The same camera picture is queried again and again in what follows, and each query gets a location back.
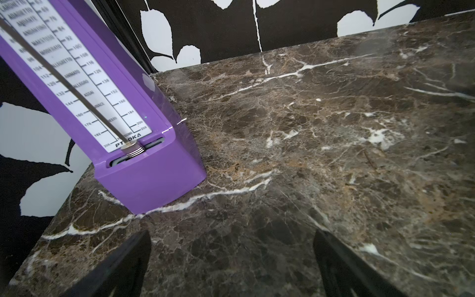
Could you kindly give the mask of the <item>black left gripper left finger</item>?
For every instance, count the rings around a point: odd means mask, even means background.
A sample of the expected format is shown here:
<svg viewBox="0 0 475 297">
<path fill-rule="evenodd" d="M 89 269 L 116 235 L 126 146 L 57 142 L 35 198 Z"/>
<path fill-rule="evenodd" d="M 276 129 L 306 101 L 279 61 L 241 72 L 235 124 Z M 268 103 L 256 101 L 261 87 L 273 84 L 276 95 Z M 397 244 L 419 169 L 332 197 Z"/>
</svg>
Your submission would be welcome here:
<svg viewBox="0 0 475 297">
<path fill-rule="evenodd" d="M 137 232 L 67 289 L 64 297 L 138 297 L 147 272 L 152 242 L 147 230 Z"/>
</svg>

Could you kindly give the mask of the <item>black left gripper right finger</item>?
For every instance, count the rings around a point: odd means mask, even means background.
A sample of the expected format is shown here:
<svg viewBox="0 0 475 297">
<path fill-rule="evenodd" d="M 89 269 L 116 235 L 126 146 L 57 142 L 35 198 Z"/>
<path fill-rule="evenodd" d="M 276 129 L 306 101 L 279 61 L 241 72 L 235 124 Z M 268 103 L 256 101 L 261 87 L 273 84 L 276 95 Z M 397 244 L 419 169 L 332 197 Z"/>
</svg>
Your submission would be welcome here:
<svg viewBox="0 0 475 297">
<path fill-rule="evenodd" d="M 405 296 L 330 232 L 316 230 L 313 248 L 328 297 Z"/>
</svg>

